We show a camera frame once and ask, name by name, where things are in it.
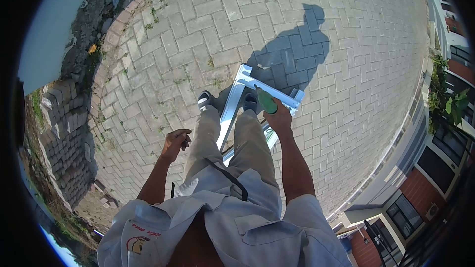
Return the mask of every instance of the air conditioner unit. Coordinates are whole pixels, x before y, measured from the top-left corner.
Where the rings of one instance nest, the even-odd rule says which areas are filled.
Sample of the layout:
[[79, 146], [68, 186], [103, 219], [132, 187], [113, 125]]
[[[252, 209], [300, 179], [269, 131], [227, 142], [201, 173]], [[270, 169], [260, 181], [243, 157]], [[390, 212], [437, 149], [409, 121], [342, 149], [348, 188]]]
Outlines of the air conditioner unit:
[[438, 211], [439, 211], [439, 208], [437, 207], [437, 205], [432, 203], [432, 206], [429, 208], [429, 210], [426, 213], [426, 218], [430, 221], [436, 215]]

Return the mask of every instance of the hand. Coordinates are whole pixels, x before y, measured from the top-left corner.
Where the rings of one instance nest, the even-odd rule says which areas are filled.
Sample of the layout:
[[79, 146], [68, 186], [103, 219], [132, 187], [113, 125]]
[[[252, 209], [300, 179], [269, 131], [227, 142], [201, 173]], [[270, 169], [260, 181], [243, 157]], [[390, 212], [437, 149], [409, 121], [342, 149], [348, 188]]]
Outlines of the hand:
[[189, 129], [177, 129], [167, 134], [160, 157], [170, 163], [175, 162], [180, 148], [184, 151], [189, 146], [188, 143], [191, 142], [191, 139], [187, 134], [190, 133]]
[[277, 133], [279, 138], [288, 134], [292, 135], [292, 115], [290, 111], [279, 99], [273, 97], [272, 100], [277, 104], [277, 111], [273, 115], [264, 111], [264, 118], [269, 122], [270, 127]]

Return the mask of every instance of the strap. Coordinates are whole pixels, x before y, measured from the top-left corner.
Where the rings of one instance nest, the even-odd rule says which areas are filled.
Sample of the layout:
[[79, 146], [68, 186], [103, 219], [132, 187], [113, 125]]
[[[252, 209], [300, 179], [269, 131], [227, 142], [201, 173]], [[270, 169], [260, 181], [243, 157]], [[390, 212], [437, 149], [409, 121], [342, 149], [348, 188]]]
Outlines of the strap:
[[235, 184], [238, 188], [240, 188], [241, 191], [242, 191], [241, 200], [244, 201], [244, 202], [247, 202], [247, 190], [246, 190], [246, 188], [234, 176], [232, 176], [229, 172], [227, 172], [224, 169], [221, 169], [221, 168], [217, 167], [216, 164], [213, 163], [213, 161], [211, 161], [210, 159], [208, 159], [208, 158], [204, 158], [204, 159], [211, 166], [213, 166], [218, 171], [220, 171], [222, 174], [224, 174], [224, 176], [226, 176], [233, 184]]

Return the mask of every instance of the herringbone paving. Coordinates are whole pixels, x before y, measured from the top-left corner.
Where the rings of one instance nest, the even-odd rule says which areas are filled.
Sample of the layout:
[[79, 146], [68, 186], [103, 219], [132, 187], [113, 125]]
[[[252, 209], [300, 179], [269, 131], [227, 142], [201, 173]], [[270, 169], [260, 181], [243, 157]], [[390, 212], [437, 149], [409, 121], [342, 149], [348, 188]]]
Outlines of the herringbone paving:
[[[293, 121], [325, 215], [374, 168], [401, 125], [425, 52], [424, 0], [127, 0], [107, 32], [116, 47], [95, 76], [91, 122], [98, 179], [134, 199], [164, 134], [193, 129], [196, 97], [230, 86], [241, 62], [288, 93], [305, 91]], [[187, 153], [170, 167], [183, 182]], [[281, 147], [273, 151], [281, 179]], [[283, 203], [285, 197], [281, 190]]]

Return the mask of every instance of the leg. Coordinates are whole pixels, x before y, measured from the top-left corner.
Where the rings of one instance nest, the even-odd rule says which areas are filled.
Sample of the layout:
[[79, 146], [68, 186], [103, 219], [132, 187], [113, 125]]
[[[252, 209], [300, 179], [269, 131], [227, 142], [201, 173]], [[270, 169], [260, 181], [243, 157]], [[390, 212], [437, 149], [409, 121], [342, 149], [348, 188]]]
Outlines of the leg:
[[236, 120], [234, 127], [234, 157], [229, 172], [238, 177], [247, 169], [254, 169], [263, 182], [278, 188], [274, 160], [265, 141], [264, 132], [253, 110], [246, 110]]
[[213, 162], [223, 161], [223, 156], [216, 145], [220, 130], [217, 109], [212, 105], [206, 105], [195, 124], [193, 142], [185, 164], [185, 181], [208, 166], [204, 157]]

